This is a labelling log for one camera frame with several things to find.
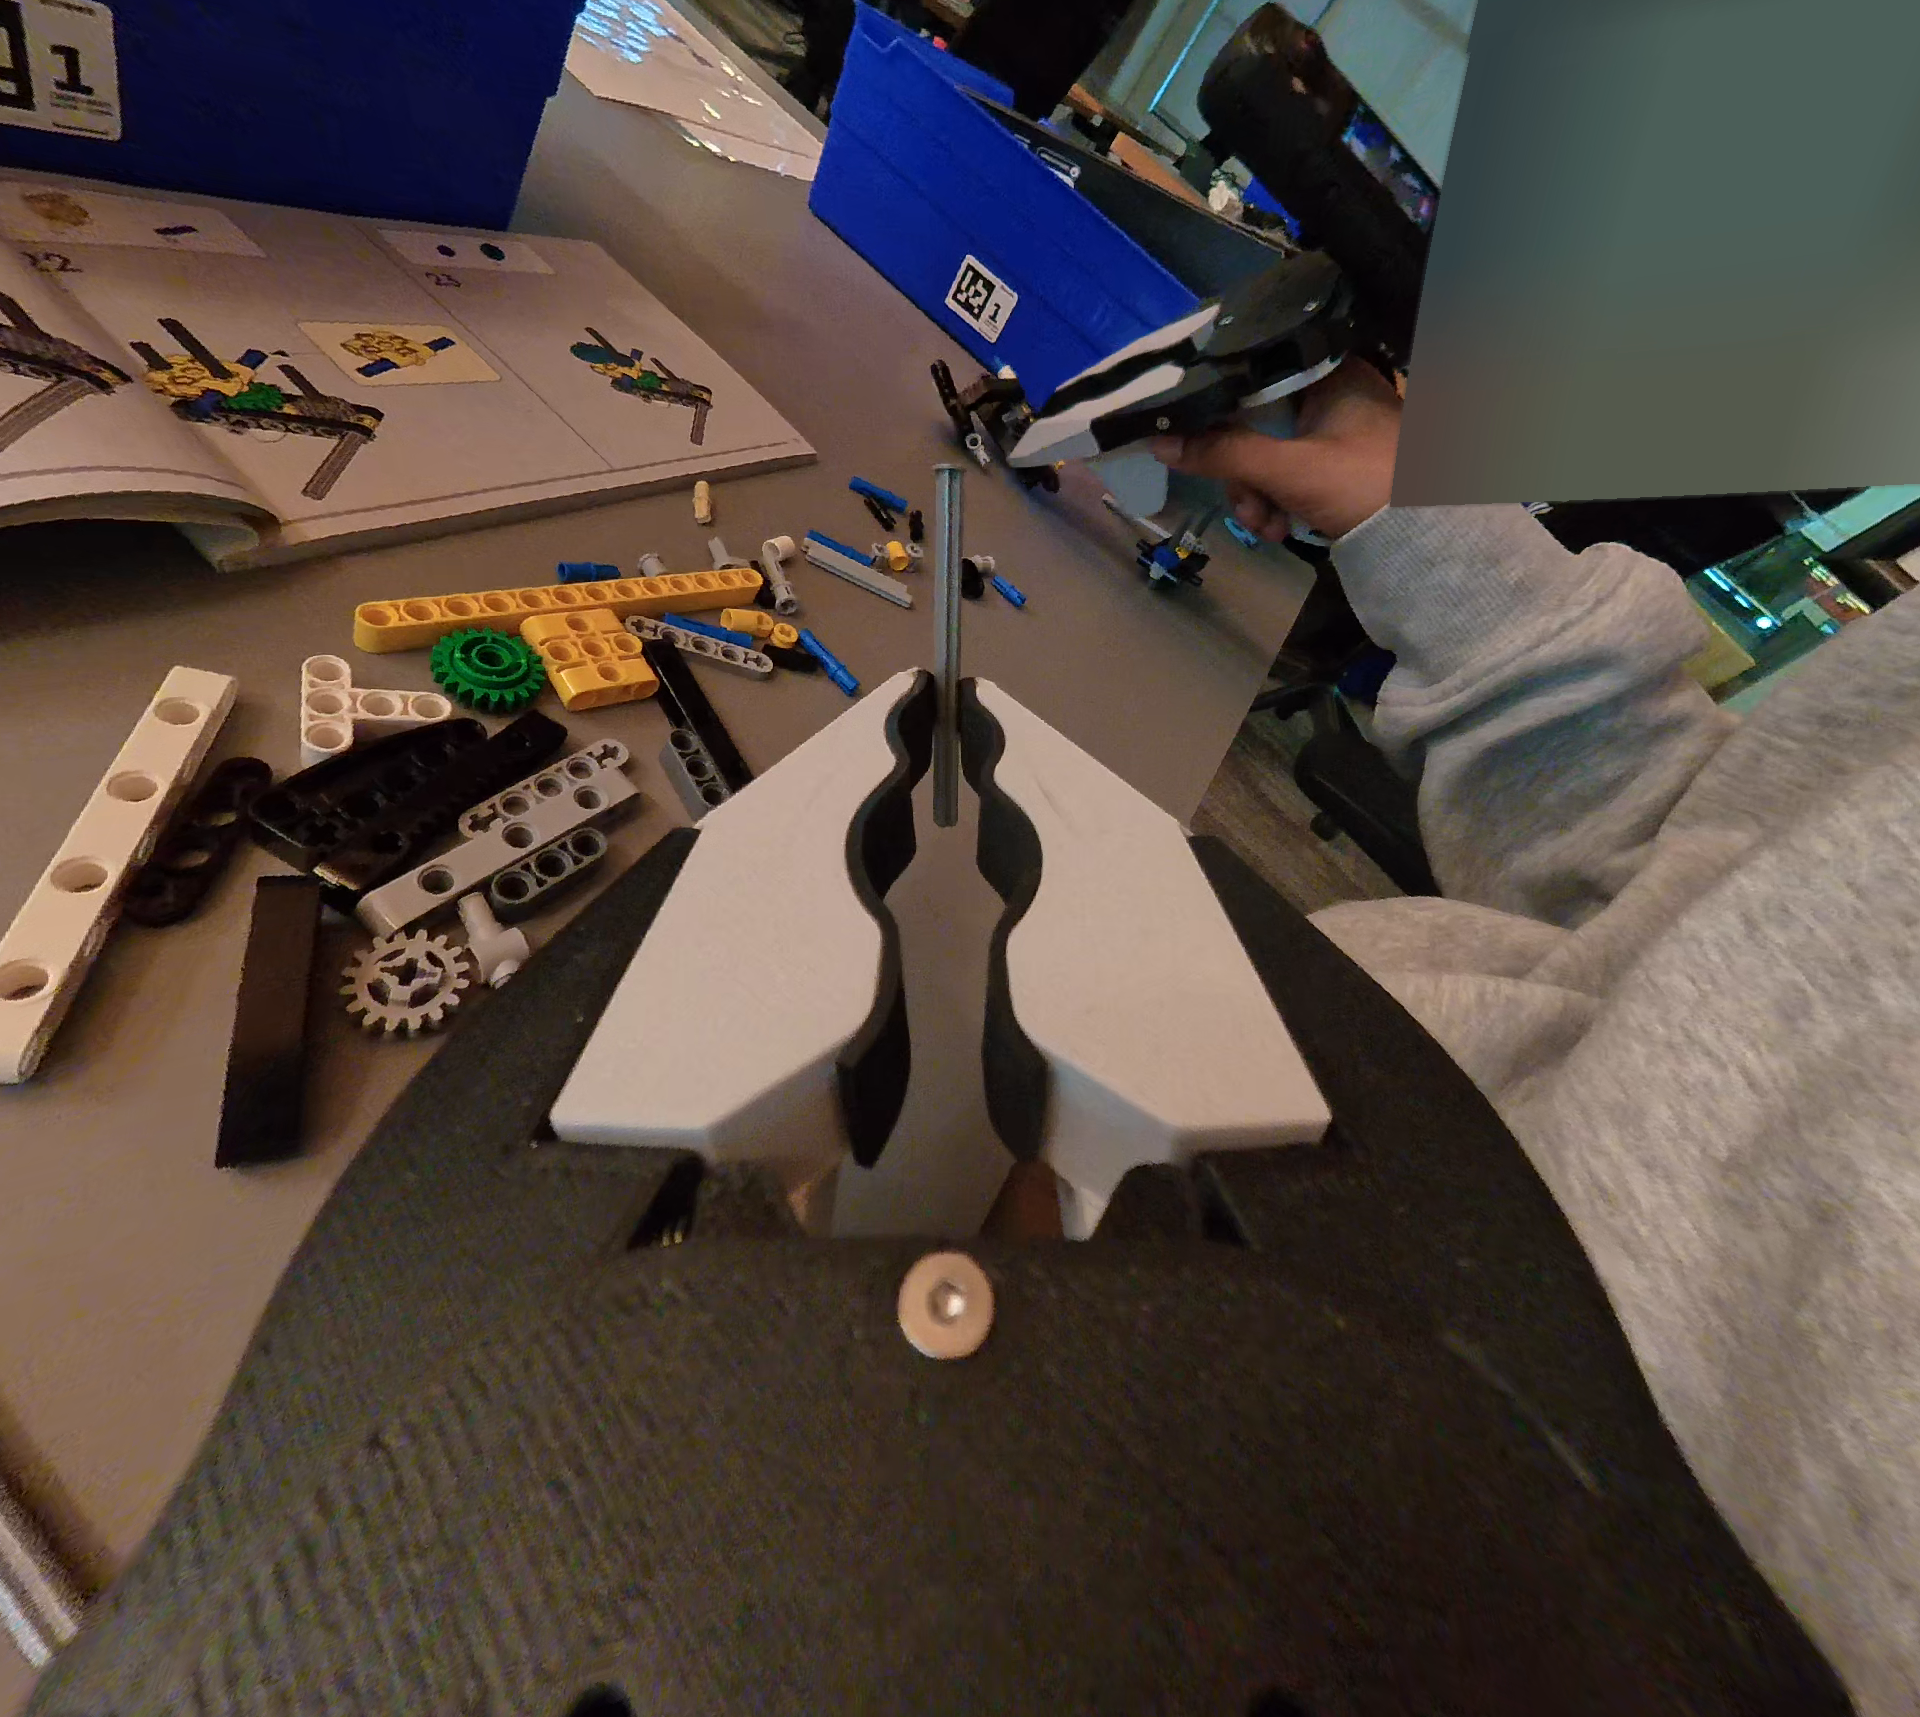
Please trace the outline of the white angled lego beam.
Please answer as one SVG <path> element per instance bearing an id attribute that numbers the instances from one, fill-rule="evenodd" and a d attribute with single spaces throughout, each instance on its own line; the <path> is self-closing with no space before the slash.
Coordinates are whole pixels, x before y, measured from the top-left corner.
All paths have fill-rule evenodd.
<path id="1" fill-rule="evenodd" d="M 299 766 L 313 768 L 355 742 L 398 736 L 415 727 L 449 724 L 442 690 L 361 688 L 339 653 L 313 653 L 299 666 Z"/>

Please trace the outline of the black round-hole lego liftarm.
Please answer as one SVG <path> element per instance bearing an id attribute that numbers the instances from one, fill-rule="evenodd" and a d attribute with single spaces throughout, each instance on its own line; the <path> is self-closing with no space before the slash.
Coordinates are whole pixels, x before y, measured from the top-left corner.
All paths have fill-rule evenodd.
<path id="1" fill-rule="evenodd" d="M 136 928 L 169 928 L 203 910 L 247 839 L 247 815 L 276 768 L 260 756 L 225 756 L 204 773 L 167 819 L 150 863 L 132 877 L 119 916 Z"/>

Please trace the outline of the black office chair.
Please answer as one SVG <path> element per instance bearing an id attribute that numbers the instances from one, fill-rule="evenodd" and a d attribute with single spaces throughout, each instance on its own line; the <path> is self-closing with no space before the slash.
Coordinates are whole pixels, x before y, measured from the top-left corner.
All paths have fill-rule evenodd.
<path id="1" fill-rule="evenodd" d="M 1307 719 L 1292 761 L 1317 839 L 1351 839 L 1405 894 L 1438 898 L 1420 833 L 1414 783 L 1372 741 L 1372 712 L 1394 661 L 1360 630 L 1332 562 L 1312 562 L 1307 597 L 1287 630 L 1251 712 Z"/>

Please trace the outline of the thick grey lego beam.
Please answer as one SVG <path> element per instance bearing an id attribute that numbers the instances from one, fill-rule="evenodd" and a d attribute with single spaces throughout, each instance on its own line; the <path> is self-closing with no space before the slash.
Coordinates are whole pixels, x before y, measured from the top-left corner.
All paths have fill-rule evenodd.
<path id="1" fill-rule="evenodd" d="M 479 894 L 493 916 L 514 924 L 596 872 L 605 855 L 609 841 L 596 826 L 541 831 L 514 815 L 369 891 L 350 916 L 380 938 L 427 924 L 442 908 Z"/>

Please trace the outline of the partly built lego model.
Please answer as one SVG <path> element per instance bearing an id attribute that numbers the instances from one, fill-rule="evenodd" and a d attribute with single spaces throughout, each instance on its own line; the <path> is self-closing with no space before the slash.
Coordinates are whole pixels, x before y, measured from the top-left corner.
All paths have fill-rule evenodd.
<path id="1" fill-rule="evenodd" d="M 1060 490 L 1060 467 L 1017 467 L 1017 440 L 1027 435 L 1034 410 L 1013 368 L 982 373 L 974 381 L 958 381 L 946 360 L 931 360 L 937 397 L 954 424 L 962 451 L 982 467 L 1010 469 L 1031 490 Z M 1159 591 L 1199 587 L 1210 568 L 1206 532 L 1216 512 L 1176 512 L 1176 526 L 1159 521 L 1150 512 L 1134 512 L 1143 490 L 1116 496 L 1116 486 L 1101 481 L 1101 508 L 1120 517 L 1134 534 L 1134 559 L 1142 577 Z"/>

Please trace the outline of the clear plastic sheet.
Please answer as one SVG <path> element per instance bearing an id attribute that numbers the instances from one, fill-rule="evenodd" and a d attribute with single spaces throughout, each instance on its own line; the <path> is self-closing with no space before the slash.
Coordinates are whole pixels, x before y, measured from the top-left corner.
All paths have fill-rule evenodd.
<path id="1" fill-rule="evenodd" d="M 810 185 L 824 128 L 685 0 L 584 0 L 567 72 L 592 98 L 663 117 L 685 142 Z"/>

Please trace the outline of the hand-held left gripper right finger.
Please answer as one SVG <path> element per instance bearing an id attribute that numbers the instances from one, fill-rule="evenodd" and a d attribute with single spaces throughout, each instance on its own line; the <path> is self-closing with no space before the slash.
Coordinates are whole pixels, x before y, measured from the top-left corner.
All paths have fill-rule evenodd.
<path id="1" fill-rule="evenodd" d="M 1091 1238 L 1136 1168 L 1332 1126 L 1186 826 L 996 681 L 958 688 L 988 938 L 982 1073 L 1010 1155 Z"/>

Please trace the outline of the blue storage bin black rim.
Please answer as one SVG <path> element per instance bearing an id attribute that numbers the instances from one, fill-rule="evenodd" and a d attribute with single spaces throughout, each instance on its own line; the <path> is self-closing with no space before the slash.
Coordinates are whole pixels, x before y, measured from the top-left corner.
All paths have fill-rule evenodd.
<path id="1" fill-rule="evenodd" d="M 1114 216 L 1120 185 L 996 75 L 857 2 L 808 205 L 1034 402 L 1199 305 Z"/>

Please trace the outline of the black curved lego beam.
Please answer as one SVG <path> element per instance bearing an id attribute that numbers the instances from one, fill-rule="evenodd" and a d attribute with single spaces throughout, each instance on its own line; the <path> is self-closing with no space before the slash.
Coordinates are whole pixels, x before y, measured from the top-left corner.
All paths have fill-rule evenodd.
<path id="1" fill-rule="evenodd" d="M 501 729 L 446 719 L 330 755 L 259 796 L 250 839 L 313 872 L 339 908 L 423 863 L 466 811 L 563 755 L 567 729 L 521 712 Z"/>

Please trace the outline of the thin grey lego liftarm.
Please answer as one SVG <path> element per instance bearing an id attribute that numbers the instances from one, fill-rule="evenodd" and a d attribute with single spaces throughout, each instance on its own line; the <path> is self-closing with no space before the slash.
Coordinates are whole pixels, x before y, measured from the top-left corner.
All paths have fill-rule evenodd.
<path id="1" fill-rule="evenodd" d="M 624 616 L 619 619 L 627 625 L 627 632 L 634 632 L 646 649 L 675 649 L 682 661 L 688 664 L 711 664 L 711 666 L 728 666 L 728 671 L 736 671 L 736 675 L 747 675 L 755 681 L 768 681 L 776 675 L 776 666 L 768 664 L 768 657 L 759 649 L 755 657 L 719 657 L 713 653 L 713 646 L 707 644 L 688 644 L 688 639 L 677 639 L 677 632 L 661 632 L 656 619 L 646 619 L 646 616 Z"/>

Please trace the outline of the green lego gear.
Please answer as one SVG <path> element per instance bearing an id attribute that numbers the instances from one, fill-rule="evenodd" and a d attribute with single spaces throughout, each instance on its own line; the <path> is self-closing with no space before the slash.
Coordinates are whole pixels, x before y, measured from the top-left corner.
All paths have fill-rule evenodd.
<path id="1" fill-rule="evenodd" d="M 468 712 L 514 715 L 545 690 L 545 661 L 509 630 L 453 630 L 427 649 L 430 681 Z"/>

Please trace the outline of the white lego connector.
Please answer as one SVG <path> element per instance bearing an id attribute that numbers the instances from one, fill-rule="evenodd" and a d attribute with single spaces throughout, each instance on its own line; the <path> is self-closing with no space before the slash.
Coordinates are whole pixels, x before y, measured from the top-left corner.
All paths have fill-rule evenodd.
<path id="1" fill-rule="evenodd" d="M 518 928 L 505 924 L 493 914 L 488 894 L 479 891 L 468 891 L 466 898 L 458 898 L 457 910 L 466 931 L 466 951 L 472 956 L 478 978 L 489 990 L 501 990 L 529 963 L 533 956 L 529 938 Z"/>

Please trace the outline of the grey lego gear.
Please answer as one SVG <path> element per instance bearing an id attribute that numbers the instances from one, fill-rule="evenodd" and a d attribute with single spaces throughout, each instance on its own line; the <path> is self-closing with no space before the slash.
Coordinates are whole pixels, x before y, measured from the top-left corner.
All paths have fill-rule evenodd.
<path id="1" fill-rule="evenodd" d="M 472 987 L 461 943 L 430 931 L 398 931 L 361 950 L 341 979 L 348 1018 L 383 1039 L 442 1031 Z"/>

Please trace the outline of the black straight lego beam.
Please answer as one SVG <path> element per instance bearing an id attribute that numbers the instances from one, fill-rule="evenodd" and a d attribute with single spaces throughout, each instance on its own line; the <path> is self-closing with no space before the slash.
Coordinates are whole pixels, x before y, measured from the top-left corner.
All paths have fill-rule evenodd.
<path id="1" fill-rule="evenodd" d="M 656 752 L 661 777 L 685 815 L 704 819 L 711 811 L 730 802 L 730 796 L 750 787 L 750 768 L 707 698 L 685 653 L 668 639 L 646 639 L 646 657 L 656 675 L 655 698 L 668 719 L 668 734 Z"/>

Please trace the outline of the lego instruction booklet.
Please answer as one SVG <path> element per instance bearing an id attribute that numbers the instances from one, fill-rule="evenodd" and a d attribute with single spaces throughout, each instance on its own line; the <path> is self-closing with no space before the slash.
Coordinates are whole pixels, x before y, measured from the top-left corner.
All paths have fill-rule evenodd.
<path id="1" fill-rule="evenodd" d="M 815 459 L 598 244 L 5 170 L 5 529 L 239 570 Z"/>

